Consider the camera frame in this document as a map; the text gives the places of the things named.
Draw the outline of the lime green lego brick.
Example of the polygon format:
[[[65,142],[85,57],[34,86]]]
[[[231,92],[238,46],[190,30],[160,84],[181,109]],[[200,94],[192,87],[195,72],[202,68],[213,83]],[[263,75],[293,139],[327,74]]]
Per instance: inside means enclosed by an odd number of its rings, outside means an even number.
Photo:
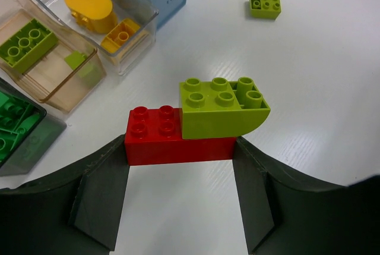
[[[1,44],[1,59],[10,68],[23,74],[57,44],[56,35],[32,19]]]

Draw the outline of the lime curved lego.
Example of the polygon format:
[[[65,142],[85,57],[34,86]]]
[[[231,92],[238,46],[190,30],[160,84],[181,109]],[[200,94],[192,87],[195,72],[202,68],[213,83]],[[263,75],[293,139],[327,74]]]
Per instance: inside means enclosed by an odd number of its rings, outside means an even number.
[[[249,10],[254,18],[276,20],[281,13],[280,0],[249,0]]]
[[[249,77],[189,78],[179,83],[179,91],[184,139],[243,136],[263,124],[271,111]]]

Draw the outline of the clear transparent container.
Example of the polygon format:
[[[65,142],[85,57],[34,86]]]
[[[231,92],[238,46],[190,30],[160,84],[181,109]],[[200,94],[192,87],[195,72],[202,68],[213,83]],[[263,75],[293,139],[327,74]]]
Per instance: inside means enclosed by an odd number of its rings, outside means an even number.
[[[110,0],[116,23],[105,33],[95,33],[74,17],[65,0],[35,0],[61,24],[72,28],[98,48],[114,70],[125,74],[156,39],[158,10],[146,0]]]

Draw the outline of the yellow lego brick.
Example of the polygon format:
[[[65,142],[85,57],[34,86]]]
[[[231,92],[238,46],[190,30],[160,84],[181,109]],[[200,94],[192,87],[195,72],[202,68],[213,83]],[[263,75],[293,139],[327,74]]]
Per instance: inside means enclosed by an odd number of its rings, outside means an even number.
[[[118,51],[136,32],[140,25],[130,18],[122,20],[101,42],[101,47],[109,53]]]

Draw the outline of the small lime green lego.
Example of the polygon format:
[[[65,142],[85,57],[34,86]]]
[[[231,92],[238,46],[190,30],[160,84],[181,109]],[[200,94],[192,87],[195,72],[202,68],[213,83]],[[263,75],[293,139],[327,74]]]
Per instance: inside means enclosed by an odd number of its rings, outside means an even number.
[[[72,70],[78,68],[86,59],[87,55],[79,51],[73,51],[70,55],[64,58],[65,62]],[[88,87],[95,86],[100,81],[102,76],[97,68],[97,65],[91,61],[88,61],[84,66],[82,66],[77,74]]]

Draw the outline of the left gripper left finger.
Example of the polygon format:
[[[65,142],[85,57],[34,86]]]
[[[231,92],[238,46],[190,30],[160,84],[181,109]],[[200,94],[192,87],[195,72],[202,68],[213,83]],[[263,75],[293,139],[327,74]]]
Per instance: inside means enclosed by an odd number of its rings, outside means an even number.
[[[1,254],[109,254],[129,165],[124,135],[44,177],[1,190]]]

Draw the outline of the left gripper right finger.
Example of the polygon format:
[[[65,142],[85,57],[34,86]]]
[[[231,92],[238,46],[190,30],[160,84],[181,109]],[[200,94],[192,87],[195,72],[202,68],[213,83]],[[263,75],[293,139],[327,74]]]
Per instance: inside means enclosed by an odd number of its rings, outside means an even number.
[[[233,170],[249,254],[378,254],[379,176],[343,186],[236,140]]]

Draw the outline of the orange transparent container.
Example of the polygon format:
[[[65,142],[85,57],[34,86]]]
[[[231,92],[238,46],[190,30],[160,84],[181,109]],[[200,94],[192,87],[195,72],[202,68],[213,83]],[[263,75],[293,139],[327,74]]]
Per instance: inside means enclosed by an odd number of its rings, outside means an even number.
[[[105,78],[105,69],[93,45],[73,29],[59,24],[32,0],[1,0],[1,44],[32,19],[52,31],[58,44],[23,74],[10,68],[2,59],[1,70],[34,100],[68,114]],[[75,70],[64,60],[73,51],[87,55]],[[77,74],[88,61],[96,64],[102,75],[100,81],[90,87]]]

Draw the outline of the red rectangular lego brick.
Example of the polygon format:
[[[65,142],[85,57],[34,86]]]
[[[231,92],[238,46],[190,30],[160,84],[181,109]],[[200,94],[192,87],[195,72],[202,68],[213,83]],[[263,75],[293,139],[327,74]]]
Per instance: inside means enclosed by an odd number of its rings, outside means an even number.
[[[179,109],[169,105],[131,110],[124,141],[131,166],[229,160],[235,142],[235,137],[183,139]]]

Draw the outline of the yellow round lego piece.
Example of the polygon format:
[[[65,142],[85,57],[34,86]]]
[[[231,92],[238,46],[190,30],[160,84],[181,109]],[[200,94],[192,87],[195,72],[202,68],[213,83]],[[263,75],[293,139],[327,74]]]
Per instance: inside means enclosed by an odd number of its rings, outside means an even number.
[[[64,0],[76,23],[91,32],[107,34],[118,23],[111,0]]]

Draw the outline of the grey transparent container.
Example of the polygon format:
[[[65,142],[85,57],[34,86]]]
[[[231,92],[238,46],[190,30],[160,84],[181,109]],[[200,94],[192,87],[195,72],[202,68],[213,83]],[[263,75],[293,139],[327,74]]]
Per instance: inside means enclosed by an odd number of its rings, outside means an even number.
[[[35,123],[24,140],[18,143],[11,156],[4,163],[1,163],[2,176],[27,174],[62,134],[67,125],[13,88],[5,80],[1,80],[1,92],[31,103],[41,113],[41,119]]]

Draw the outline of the dark green lego brick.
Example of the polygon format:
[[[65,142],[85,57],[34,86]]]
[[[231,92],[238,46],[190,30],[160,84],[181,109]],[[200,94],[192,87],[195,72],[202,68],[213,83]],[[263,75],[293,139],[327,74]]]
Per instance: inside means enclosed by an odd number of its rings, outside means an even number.
[[[11,156],[39,119],[41,113],[34,105],[1,92],[1,163]]]

